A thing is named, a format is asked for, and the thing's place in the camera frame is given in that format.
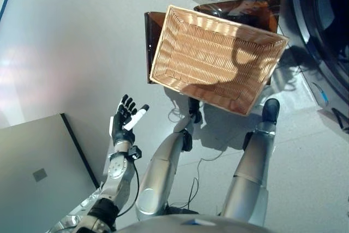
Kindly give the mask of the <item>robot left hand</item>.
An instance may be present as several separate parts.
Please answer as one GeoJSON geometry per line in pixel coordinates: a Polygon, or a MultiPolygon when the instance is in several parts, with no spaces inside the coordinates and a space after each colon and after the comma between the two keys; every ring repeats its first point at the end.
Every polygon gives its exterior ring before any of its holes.
{"type": "Polygon", "coordinates": [[[113,144],[128,141],[131,145],[135,142],[133,127],[149,110],[149,105],[144,104],[137,109],[133,98],[125,94],[120,100],[116,112],[110,118],[109,135],[113,144]]]}

